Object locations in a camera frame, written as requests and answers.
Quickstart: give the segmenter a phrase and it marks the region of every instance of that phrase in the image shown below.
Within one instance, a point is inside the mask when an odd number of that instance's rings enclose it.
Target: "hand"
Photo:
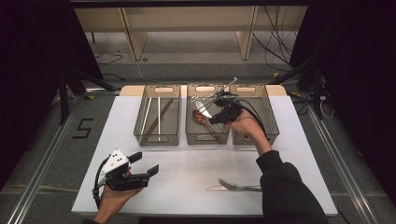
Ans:
[[[98,223],[108,223],[111,218],[121,210],[126,202],[140,191],[142,191],[142,189],[116,191],[112,190],[108,185],[105,185],[102,193],[102,201],[95,221]]]
[[[241,115],[239,115],[236,121],[226,123],[224,128],[233,129],[237,133],[246,135],[251,141],[254,142],[259,155],[272,150],[271,145],[268,142],[264,131],[262,130],[262,127],[246,110],[242,110]]]
[[[242,110],[242,113],[236,121],[226,123],[224,128],[233,129],[237,133],[247,135],[248,137],[254,133],[263,133],[257,120],[255,120],[254,117],[246,110]]]

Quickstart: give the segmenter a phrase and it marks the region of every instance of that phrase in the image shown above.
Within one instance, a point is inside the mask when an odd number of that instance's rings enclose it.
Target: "wooden stick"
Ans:
[[[169,102],[165,105],[165,107],[164,107],[163,110],[161,111],[160,118],[163,117],[163,114],[166,112],[166,110],[168,109],[169,105],[172,104],[172,102],[173,102],[173,98],[171,98],[171,99],[169,100]],[[154,128],[155,128],[155,126],[157,125],[157,123],[158,123],[158,117],[154,120],[154,122],[152,122],[151,126],[149,126],[149,129],[148,129],[148,131],[146,132],[146,134],[151,134],[152,131],[154,131]]]

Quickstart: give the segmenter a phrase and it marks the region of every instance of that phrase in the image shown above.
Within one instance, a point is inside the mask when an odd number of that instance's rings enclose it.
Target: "black sleeve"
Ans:
[[[328,223],[318,200],[303,183],[291,163],[271,150],[256,162],[262,170],[262,213],[264,223]]]
[[[99,224],[99,223],[97,223],[97,222],[95,222],[93,220],[84,218],[84,220],[82,221],[82,224]]]

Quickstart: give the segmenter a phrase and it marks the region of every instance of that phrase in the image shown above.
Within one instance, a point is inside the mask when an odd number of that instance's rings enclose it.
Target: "person's right hand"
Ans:
[[[236,121],[226,123],[224,128],[233,129],[237,133],[247,135],[248,137],[254,133],[263,133],[257,120],[246,110],[242,110],[241,115],[239,115]]]
[[[236,121],[226,123],[224,128],[233,129],[237,133],[247,136],[254,142],[259,155],[272,150],[262,127],[246,110],[242,110],[241,115],[239,115]]]

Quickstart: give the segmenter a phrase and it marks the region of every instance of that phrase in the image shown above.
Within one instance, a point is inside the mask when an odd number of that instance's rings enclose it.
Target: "metal rail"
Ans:
[[[35,174],[32,176],[32,179],[26,187],[24,193],[15,205],[7,221],[7,224],[17,224],[23,222],[27,212],[29,211],[30,205],[32,204],[33,199],[37,194],[37,190],[43,182],[44,177],[46,176],[47,171],[50,168],[62,141],[64,140],[65,133],[70,126],[71,120],[73,120],[75,111],[78,105],[81,103],[82,98],[83,96],[76,96],[73,100],[73,103],[70,106],[70,115],[68,116],[64,124],[58,128],[58,131],[56,132],[51,143],[49,144],[46,154],[44,155],[37,169],[35,170]]]
[[[348,192],[352,202],[355,204],[355,207],[359,215],[361,216],[362,222],[367,224],[378,223],[370,204],[364,197],[361,188],[359,187],[358,183],[355,181],[355,178],[353,177],[352,173],[349,171],[346,162],[341,156],[338,147],[335,145],[334,141],[332,140],[332,137],[329,131],[327,130],[323,120],[318,120],[318,117],[315,115],[315,112],[313,111],[311,106],[309,106],[308,109],[309,109],[309,116],[314,122],[314,125],[320,135],[320,138],[323,141],[323,144],[325,145],[330,158],[332,159],[332,163],[334,164],[335,169],[337,170],[338,174],[341,177],[341,180],[344,183],[344,186],[346,187],[346,191]]]

